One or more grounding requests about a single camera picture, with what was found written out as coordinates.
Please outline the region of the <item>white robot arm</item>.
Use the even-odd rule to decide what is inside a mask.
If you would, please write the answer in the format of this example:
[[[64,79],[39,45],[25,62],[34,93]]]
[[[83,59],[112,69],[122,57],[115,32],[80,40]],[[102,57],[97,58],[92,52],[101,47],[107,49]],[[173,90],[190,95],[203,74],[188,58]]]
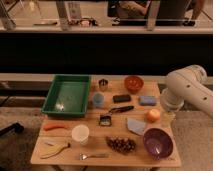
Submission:
[[[213,119],[213,91],[204,86],[207,73],[200,65],[174,70],[165,77],[160,104],[167,112],[180,110],[187,101]]]

